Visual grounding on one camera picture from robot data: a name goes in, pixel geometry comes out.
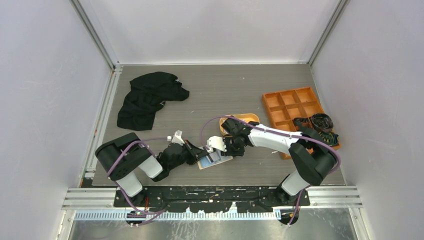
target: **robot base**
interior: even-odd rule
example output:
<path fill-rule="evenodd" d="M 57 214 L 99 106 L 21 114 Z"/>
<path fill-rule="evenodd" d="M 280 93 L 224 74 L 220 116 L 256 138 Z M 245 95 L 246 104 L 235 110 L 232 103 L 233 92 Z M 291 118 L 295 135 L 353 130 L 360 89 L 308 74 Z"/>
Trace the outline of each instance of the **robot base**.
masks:
<path fill-rule="evenodd" d="M 279 200 L 277 189 L 275 186 L 145 186 L 139 195 L 148 198 L 149 210 L 153 212 L 166 208 L 171 213 L 185 213 L 189 207 L 192 213 L 225 213 L 235 202 L 238 213 L 265 213 L 272 212 L 272 207 L 296 204 L 296 197 L 284 203 Z M 114 207 L 129 207 L 120 197 L 120 191 L 117 191 L 117 196 Z M 141 208 L 145 204 L 144 201 L 134 203 Z M 299 204 L 310 205 L 307 191 L 303 191 Z"/>

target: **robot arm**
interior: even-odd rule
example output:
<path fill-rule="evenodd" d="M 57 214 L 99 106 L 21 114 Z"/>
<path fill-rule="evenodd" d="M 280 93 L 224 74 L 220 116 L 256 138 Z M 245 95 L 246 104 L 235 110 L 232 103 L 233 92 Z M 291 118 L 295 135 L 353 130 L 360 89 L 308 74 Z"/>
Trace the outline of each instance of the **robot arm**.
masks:
<path fill-rule="evenodd" d="M 287 176 L 277 188 L 281 193 L 279 198 L 284 203 L 310 185 L 319 186 L 336 165 L 336 158 L 325 147 L 292 137 L 307 136 L 324 142 L 318 132 L 311 128 L 305 129 L 303 132 L 289 132 L 270 128 L 257 122 L 249 124 L 255 128 L 228 118 L 222 127 L 229 135 L 209 138 L 208 149 L 196 147 L 188 140 L 183 140 L 181 131 L 175 132 L 173 137 L 168 137 L 171 143 L 157 157 L 152 155 L 146 147 L 134 144 L 112 170 L 109 178 L 116 181 L 129 197 L 133 197 L 143 189 L 133 172 L 136 168 L 143 170 L 153 181 L 157 182 L 166 178 L 169 172 L 177 166 L 184 163 L 193 165 L 200 158 L 216 150 L 219 150 L 217 152 L 223 156 L 235 157 L 243 156 L 246 146 L 265 147 L 291 155 L 296 166 L 296 171 Z M 110 172 L 124 149 L 134 141 L 140 141 L 140 139 L 135 133 L 129 133 L 101 145 L 95 155 L 103 168 Z M 312 149 L 313 152 L 310 154 L 307 149 Z"/>
<path fill-rule="evenodd" d="M 245 146 L 252 146 L 265 147 L 291 155 L 296 171 L 287 176 L 279 185 L 286 198 L 295 196 L 308 186 L 319 186 L 337 163 L 335 156 L 327 148 L 292 137 L 306 136 L 324 143 L 314 129 L 306 128 L 303 132 L 290 132 L 270 128 L 257 122 L 250 122 L 250 124 L 256 128 L 246 126 L 231 118 L 222 124 L 222 127 L 231 135 L 231 141 L 223 137 L 222 141 L 225 145 L 223 154 L 231 155 L 231 151 L 234 149 L 244 153 Z M 208 141 L 208 143 L 214 145 L 214 141 Z"/>

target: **purple cable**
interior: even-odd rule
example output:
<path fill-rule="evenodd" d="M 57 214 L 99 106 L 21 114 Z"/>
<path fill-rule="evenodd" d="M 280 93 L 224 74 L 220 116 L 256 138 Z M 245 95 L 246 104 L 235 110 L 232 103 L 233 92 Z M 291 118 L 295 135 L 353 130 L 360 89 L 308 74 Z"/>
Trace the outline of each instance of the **purple cable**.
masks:
<path fill-rule="evenodd" d="M 150 153 L 152 156 L 156 157 L 156 155 L 148 148 L 148 146 L 144 143 L 146 141 L 151 141 L 151 140 L 166 140 L 166 137 L 156 137 L 156 138 L 150 138 L 150 139 L 145 139 L 145 140 L 137 140 L 137 141 L 133 141 L 131 142 L 123 151 L 122 153 L 119 155 L 119 157 L 116 159 L 116 161 L 113 163 L 113 165 L 110 167 L 109 171 L 107 171 L 107 177 L 109 177 L 111 175 L 111 173 L 114 171 L 114 169 L 116 168 L 116 166 L 120 163 L 120 161 L 124 158 L 125 154 L 128 153 L 128 151 L 136 144 L 141 144 L 143 145 Z M 165 210 L 160 210 L 160 211 L 156 211 L 156 212 L 147 212 L 147 211 L 142 211 L 140 209 L 138 209 L 133 202 L 130 200 L 130 197 L 128 196 L 128 194 L 122 189 L 122 187 L 118 184 L 118 182 L 113 181 L 118 187 L 119 190 L 122 192 L 123 197 L 125 198 L 125 200 L 127 201 L 127 203 L 136 211 L 141 212 L 143 214 L 146 215 L 156 215 L 152 217 L 150 220 L 153 220 L 155 218 L 157 218 L 161 213 L 163 213 Z"/>
<path fill-rule="evenodd" d="M 247 122 L 244 122 L 244 121 L 242 121 L 242 120 L 240 120 L 240 119 L 238 119 L 238 118 L 236 118 L 236 117 L 233 117 L 233 116 L 217 116 L 217 117 L 214 117 L 214 118 L 211 118 L 211 119 L 209 119 L 204 125 L 203 125 L 203 127 L 201 128 L 201 130 L 200 130 L 200 141 L 201 141 L 201 143 L 203 144 L 204 143 L 204 141 L 203 141 L 203 130 L 205 129 L 205 127 L 206 127 L 206 125 L 208 124 L 208 123 L 210 123 L 212 120 L 215 120 L 215 119 L 220 119 L 220 118 L 228 118 L 228 119 L 234 119 L 234 120 L 236 120 L 236 121 L 239 121 L 240 123 L 242 123 L 242 124 L 244 124 L 245 126 L 248 126 L 248 127 L 250 127 L 250 128 L 253 128 L 253 129 L 256 129 L 256 130 L 259 130 L 259 131 L 264 131 L 264 132 L 267 132 L 267 133 L 272 133 L 272 134 L 276 134 L 276 135 L 279 135 L 279 136 L 283 136 L 283 137 L 291 137 L 291 138 L 295 138 L 295 139 L 303 139 L 303 140 L 306 140 L 306 141 L 309 141 L 309 142 L 313 142 L 313 143 L 315 143 L 315 144 L 318 144 L 318 145 L 320 145 L 320 146 L 323 146 L 324 148 L 326 148 L 326 149 L 328 149 L 332 154 L 334 154 L 334 156 L 335 156 L 335 158 L 336 158 L 336 165 L 330 170 L 330 172 L 328 173 L 328 174 L 331 174 L 331 173 L 333 173 L 334 171 L 336 171 L 337 169 L 339 169 L 340 168 L 340 164 L 341 164 L 341 156 L 340 156 L 340 154 L 336 151 L 336 150 L 334 150 L 331 146 L 329 146 L 329 145 L 327 145 L 326 143 L 324 143 L 324 142 L 321 142 L 321 141 L 319 141 L 319 140 L 316 140 L 316 139 L 313 139 L 313 138 L 310 138 L 310 137 L 307 137 L 307 136 L 299 136 L 299 135 L 289 135 L 289 134 L 287 134 L 287 133 L 282 133 L 282 132 L 279 132 L 279 131 L 274 131 L 274 130 L 265 130 L 265 129 L 263 129 L 263 128 L 260 128 L 260 127 L 257 127 L 257 126 L 254 126 L 254 125 L 251 125 L 251 124 L 249 124 L 249 123 L 247 123 Z M 206 150 L 208 150 L 209 148 L 208 148 L 208 146 L 206 145 L 206 144 L 204 144 L 203 145 L 204 146 L 204 148 L 206 149 Z M 291 216 L 291 218 L 290 218 L 290 221 L 288 222 L 288 226 L 290 227 L 290 224 L 292 223 L 292 221 L 293 221 L 293 219 L 295 218 L 295 215 L 296 215 L 296 213 L 298 212 L 298 208 L 299 208 L 299 204 L 300 204 L 300 199 L 301 199 L 301 195 L 302 195 L 302 192 L 303 192 L 303 189 L 302 190 L 300 190 L 299 191 L 299 193 L 298 193 L 298 196 L 297 196 L 297 201 L 296 201 L 296 205 L 294 206 L 294 211 L 293 211 L 293 216 Z"/>
<path fill-rule="evenodd" d="M 288 221 L 288 224 L 287 224 L 287 226 L 289 228 L 290 228 L 290 224 L 292 224 L 292 222 L 293 222 L 293 219 L 295 219 L 296 213 L 298 213 L 298 208 L 299 208 L 299 204 L 300 204 L 300 201 L 301 201 L 301 196 L 302 196 L 303 191 L 304 191 L 303 189 L 300 190 L 300 192 L 297 195 L 297 201 L 296 201 L 296 205 L 294 206 L 293 216 L 291 216 L 290 221 Z"/>
<path fill-rule="evenodd" d="M 220 118 L 234 119 L 234 120 L 239 121 L 240 123 L 242 123 L 242 124 L 244 124 L 244 125 L 246 125 L 246 126 L 248 126 L 250 128 L 256 129 L 256 130 L 260 130 L 260 131 L 264 131 L 264 132 L 267 132 L 267 133 L 272 133 L 272 134 L 280 135 L 280 136 L 283 136 L 283 137 L 292 137 L 292 138 L 295 138 L 295 139 L 303 139 L 303 140 L 306 140 L 306 141 L 313 142 L 315 144 L 321 145 L 324 148 L 328 149 L 332 154 L 334 154 L 334 156 L 336 158 L 336 165 L 335 165 L 335 167 L 333 167 L 331 169 L 331 171 L 328 174 L 333 173 L 334 171 L 336 171 L 340 167 L 340 163 L 341 163 L 341 161 L 340 161 L 340 159 L 341 159 L 340 154 L 336 150 L 334 150 L 331 146 L 327 145 L 326 143 L 324 143 L 322 141 L 319 141 L 319 140 L 316 140 L 316 139 L 313 139 L 313 138 L 310 138 L 310 137 L 307 137 L 307 136 L 299 136 L 299 135 L 291 135 L 290 136 L 287 133 L 282 133 L 282 132 L 274 131 L 274 130 L 266 130 L 265 131 L 263 128 L 260 128 L 260 127 L 257 127 L 257 126 L 253 126 L 253 125 L 251 125 L 251 124 L 249 124 L 247 122 L 244 122 L 244 121 L 242 121 L 242 120 L 240 120 L 240 119 L 238 119 L 236 117 L 233 117 L 233 116 L 217 116 L 217 117 L 214 117 L 214 118 L 209 119 L 203 125 L 203 127 L 200 130 L 200 140 L 201 140 L 201 143 L 202 144 L 204 143 L 204 141 L 203 141 L 203 130 L 205 129 L 206 125 L 208 123 L 210 123 L 212 120 L 220 119 Z M 203 146 L 205 147 L 206 150 L 209 149 L 209 147 L 206 144 L 204 144 Z"/>
<path fill-rule="evenodd" d="M 146 224 L 151 223 L 151 222 L 152 222 L 155 218 L 159 217 L 159 215 L 161 215 L 163 212 L 165 212 L 165 209 L 162 209 L 162 210 L 158 211 L 157 213 L 159 213 L 159 214 L 157 214 L 156 216 L 154 216 L 154 217 L 150 218 L 149 220 L 146 220 L 146 221 L 144 221 L 144 222 L 142 222 L 142 223 L 139 223 L 139 224 L 138 224 L 138 226 L 140 227 L 140 226 L 143 226 L 143 225 L 146 225 Z M 101 236 L 101 237 L 97 237 L 97 236 L 89 236 L 89 239 L 94 239 L 94 240 L 108 239 L 108 238 L 110 238 L 112 235 L 114 235 L 114 234 L 116 234 L 117 232 L 119 232 L 119 231 L 121 231 L 121 230 L 123 230 L 123 229 L 126 229 L 126 228 L 130 228 L 130 226 L 129 226 L 129 225 L 121 226 L 120 228 L 118 228 L 118 229 L 116 229 L 116 230 L 113 230 L 112 232 L 110 232 L 110 233 L 109 233 L 109 234 L 107 234 L 106 236 Z"/>
<path fill-rule="evenodd" d="M 116 159 L 116 161 L 113 163 L 113 165 L 110 167 L 109 171 L 107 171 L 107 177 L 109 177 L 112 172 L 114 171 L 114 169 L 117 167 L 117 165 L 120 163 L 120 161 L 122 160 L 122 158 L 124 158 L 125 154 L 128 153 L 128 151 L 136 144 L 141 144 L 143 145 L 150 153 L 153 157 L 156 158 L 156 155 L 154 152 L 152 152 L 152 150 L 150 150 L 150 148 L 148 148 L 148 146 L 144 143 L 147 141 L 151 141 L 151 140 L 166 140 L 166 137 L 156 137 L 156 138 L 150 138 L 150 139 L 146 139 L 146 140 L 137 140 L 137 141 L 133 141 L 131 142 L 124 150 L 123 152 L 119 155 L 119 157 Z"/>
<path fill-rule="evenodd" d="M 122 187 L 119 185 L 119 183 L 117 183 L 116 181 L 113 181 L 118 187 L 119 190 L 121 191 L 123 197 L 125 198 L 126 202 L 129 204 L 129 206 L 131 206 L 131 208 L 133 208 L 134 210 L 136 210 L 137 212 L 140 212 L 142 214 L 146 214 L 146 215 L 155 215 L 155 214 L 161 214 L 163 213 L 163 211 L 155 211 L 155 212 L 148 212 L 146 210 L 140 210 L 138 209 L 134 203 L 131 201 L 130 197 L 128 196 L 128 194 L 122 189 Z"/>

